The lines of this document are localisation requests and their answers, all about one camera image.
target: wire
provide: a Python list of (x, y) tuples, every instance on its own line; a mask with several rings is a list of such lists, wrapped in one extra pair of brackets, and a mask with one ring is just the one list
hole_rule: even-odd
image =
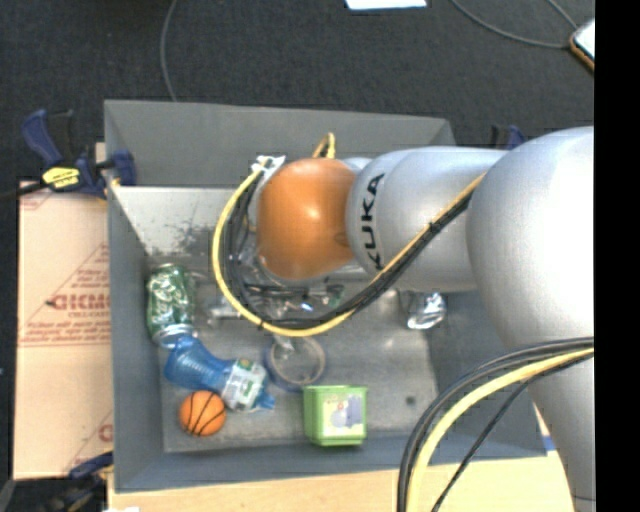
[(336, 136), (332, 132), (327, 133), (322, 138), (316, 146), (316, 149), (314, 149), (311, 154), (311, 158), (318, 158), (321, 156), (324, 156), (325, 158), (336, 157)]
[[(263, 171), (255, 171), (250, 175), (240, 187), (232, 194), (229, 201), (225, 205), (216, 225), (212, 242), (212, 266), (214, 275), (221, 292), (229, 303), (247, 320), (264, 328), (274, 334), (283, 336), (313, 336), (326, 332), (333, 327), (339, 325), (354, 313), (361, 311), (373, 301), (375, 301), (382, 293), (390, 288), (400, 277), (402, 272), (415, 260), (420, 251), (431, 241), (437, 234), (453, 219), (455, 219), (462, 211), (466, 209), (471, 199), (471, 194), (479, 185), (484, 174), (476, 177), (467, 187), (464, 188), (433, 220), (428, 223), (369, 283), (369, 285), (360, 293), (349, 299), (342, 306), (331, 311), (319, 318), (313, 319), (267, 319), (258, 314), (251, 307), (251, 301), (244, 294), (242, 287), (238, 285), (239, 279), (233, 266), (236, 263), (235, 252), (233, 252), (233, 240), (229, 238), (229, 231), (226, 231), (227, 218), (235, 212), (235, 217), (231, 217), (229, 223), (232, 226), (241, 226), (242, 222), (239, 215), (242, 209), (238, 208), (241, 201), (248, 204), (245, 196), (252, 193), (257, 186), (258, 180), (263, 176)], [(241, 301), (234, 293), (238, 290)]]
[[(508, 354), (506, 357), (502, 356), (489, 364), (476, 368), (445, 390), (425, 411), (407, 442), (398, 480), (398, 510), (402, 512), (408, 511), (411, 510), (410, 505), (415, 505), (415, 502), (411, 502), (411, 497), (417, 493), (415, 482), (418, 482), (418, 484), (421, 482), (423, 473), (426, 471), (426, 462), (431, 458), (440, 439), (453, 422), (467, 409), (486, 396), (519, 380), (529, 380), (550, 369), (560, 369), (563, 365), (566, 366), (567, 363), (572, 364), (582, 357), (591, 357), (592, 354), (593, 337), (546, 343), (539, 345), (539, 347), (525, 347)], [(495, 375), (496, 372), (507, 369), (509, 369), (509, 372), (506, 375), (494, 377), (491, 381), (477, 387), (454, 404), (431, 431), (420, 448), (422, 439), (435, 421), (439, 411), (444, 408), (453, 396), (461, 393), (478, 380), (484, 380), (489, 376)]]
[(169, 76), (169, 68), (167, 67), (167, 54), (166, 54), (166, 46), (167, 46), (167, 33), (169, 32), (169, 24), (171, 23), (171, 17), (173, 16), (173, 11), (176, 8), (176, 4), (178, 0), (173, 0), (171, 5), (169, 6), (169, 10), (167, 11), (167, 15), (164, 19), (164, 24), (162, 26), (162, 34), (160, 35), (160, 67), (162, 68), (162, 76), (164, 78), (164, 83), (169, 91), (169, 96), (173, 101), (178, 101), (175, 92), (173, 91), (173, 85), (171, 85), (171, 77)]
[(585, 349), (592, 346), (593, 337), (583, 337), (546, 342), (513, 350), (506, 355), (495, 358), (468, 372), (440, 393), (440, 395), (431, 403), (420, 417), (407, 440), (405, 451), (400, 462), (397, 499), (398, 510), (402, 512), (406, 510), (409, 477), (413, 470), (415, 458), (420, 449), (422, 439), (426, 435), (431, 424), (437, 418), (439, 412), (446, 407), (447, 403), (451, 399), (462, 393), (468, 387), (474, 385), (476, 382), (485, 380), (498, 372), (511, 370), (524, 364), (541, 361), (552, 355), (567, 353), (572, 350)]
[[(576, 23), (569, 17), (569, 15), (557, 4), (555, 3), (553, 0), (546, 0), (547, 3), (549, 3), (556, 11), (558, 11), (562, 17), (574, 28), (577, 28)], [(466, 9), (465, 7), (463, 7), (458, 0), (450, 0), (450, 2), (453, 4), (453, 6), (458, 9), (462, 14), (464, 14), (467, 18), (471, 19), (472, 21), (476, 22), (478, 25), (484, 27), (485, 29), (489, 30), (490, 32), (494, 32), (498, 35), (501, 35), (502, 37), (505, 37), (507, 39), (511, 39), (513, 41), (518, 41), (520, 43), (524, 43), (524, 44), (528, 44), (530, 46), (539, 46), (542, 48), (551, 48), (554, 50), (566, 50), (568, 49), (568, 45), (567, 44), (558, 44), (558, 43), (548, 43), (546, 41), (538, 41), (536, 39), (530, 39), (528, 37), (523, 37), (523, 36), (519, 36), (517, 34), (513, 34), (511, 32), (507, 32), (505, 30), (502, 30), (499, 27), (496, 27), (495, 25), (491, 25), (489, 23), (487, 23), (486, 21), (484, 21), (482, 18), (479, 18), (478, 16), (476, 16), (475, 14), (473, 14), (471, 11), (469, 11), (468, 9)]]
[(491, 418), (491, 421), (487, 424), (487, 426), (480, 433), (478, 438), (474, 441), (473, 445), (471, 446), (471, 448), (469, 449), (467, 454), (462, 458), (462, 461), (460, 462), (460, 465), (456, 469), (456, 472), (453, 474), (453, 476), (449, 480), (449, 483), (444, 488), (442, 493), (440, 493), (440, 496), (438, 496), (438, 499), (436, 500), (435, 504), (431, 508), (431, 512), (438, 512), (438, 510), (440, 510), (440, 507), (444, 503), (444, 500), (446, 499), (447, 495), (449, 494), (449, 491), (451, 491), (453, 486), (456, 484), (456, 482), (462, 476), (462, 473), (464, 472), (464, 470), (467, 468), (467, 466), (471, 462), (471, 459), (473, 458), (473, 456), (480, 449), (480, 446), (482, 445), (482, 443), (487, 439), (487, 437), (489, 437), (489, 434), (491, 432), (493, 432), (493, 429), (495, 428), (495, 426), (502, 419), (502, 417), (506, 414), (506, 412), (509, 410), (509, 408), (511, 407), (513, 402), (516, 400), (516, 398), (518, 398), (522, 394), (522, 392), (525, 389), (527, 389), (527, 387), (529, 386), (531, 380), (533, 380), (533, 379), (527, 380), (527, 381), (523, 382), (522, 384), (520, 384), (515, 389), (515, 391), (513, 391), (509, 395), (509, 397), (504, 401), (504, 403), (502, 404), (500, 409), (496, 412), (494, 417)]

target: green box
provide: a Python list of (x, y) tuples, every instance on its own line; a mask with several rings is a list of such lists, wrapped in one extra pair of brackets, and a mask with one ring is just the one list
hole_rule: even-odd
[(304, 433), (320, 446), (358, 445), (367, 437), (367, 388), (305, 386)]

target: crushed soda can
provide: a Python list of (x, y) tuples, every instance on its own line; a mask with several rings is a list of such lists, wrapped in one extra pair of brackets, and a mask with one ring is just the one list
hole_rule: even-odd
[(194, 332), (196, 284), (182, 265), (156, 267), (147, 281), (147, 328), (154, 343), (171, 349)]

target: gray bin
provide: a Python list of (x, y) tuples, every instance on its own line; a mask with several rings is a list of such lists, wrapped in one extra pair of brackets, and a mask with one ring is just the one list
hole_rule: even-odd
[[(327, 352), (322, 384), (368, 387), (368, 438), (361, 446), (309, 443), (302, 396), (273, 384), (273, 411), (229, 413), (211, 438), (188, 436), (176, 416), (188, 391), (164, 379), (167, 353), (146, 330), (145, 281), (151, 268), (182, 263), (202, 276), (201, 297), (213, 292), (213, 228), (257, 154), (308, 156), (327, 131), (336, 133), (345, 157), (453, 144), (453, 137), (446, 121), (431, 118), (219, 105), (107, 102), (105, 120), (107, 152), (128, 148), (140, 170), (139, 186), (109, 193), (116, 491), (397, 468), (409, 432), (438, 393), (504, 352), (476, 293), (449, 296), (448, 318), (425, 333), (404, 327), (398, 295), (390, 291), (318, 338)], [(196, 327), (221, 358), (261, 361), (271, 343), (267, 333), (242, 319), (225, 319), (212, 328), (199, 311)], [(447, 437), (435, 462), (459, 460), (494, 409), (495, 403), (488, 403), (472, 411)], [(479, 456), (543, 451), (533, 407), (523, 395)]]

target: cardboard sheet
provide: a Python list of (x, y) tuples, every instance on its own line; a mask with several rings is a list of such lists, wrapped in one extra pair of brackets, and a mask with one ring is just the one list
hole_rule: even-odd
[(112, 448), (105, 201), (20, 201), (13, 477), (63, 476)]

